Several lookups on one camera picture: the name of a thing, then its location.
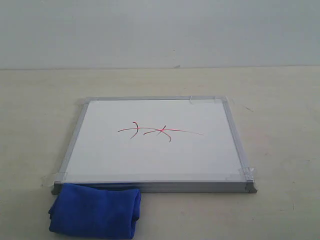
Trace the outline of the blue cloth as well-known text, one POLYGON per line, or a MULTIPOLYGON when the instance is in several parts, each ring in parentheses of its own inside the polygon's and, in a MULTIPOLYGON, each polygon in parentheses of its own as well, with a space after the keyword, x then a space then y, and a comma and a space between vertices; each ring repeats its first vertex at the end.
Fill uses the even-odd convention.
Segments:
POLYGON ((139 189, 104 190, 66 183, 49 209, 49 231, 72 237, 130 240, 140 218, 139 189))

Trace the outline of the white board with aluminium frame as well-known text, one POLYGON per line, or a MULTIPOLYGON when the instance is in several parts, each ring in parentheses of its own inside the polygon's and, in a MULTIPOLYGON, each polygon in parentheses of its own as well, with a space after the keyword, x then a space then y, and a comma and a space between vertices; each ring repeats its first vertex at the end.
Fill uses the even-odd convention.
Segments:
POLYGON ((144 193, 258 190, 225 96, 89 97, 52 193, 66 183, 144 193))

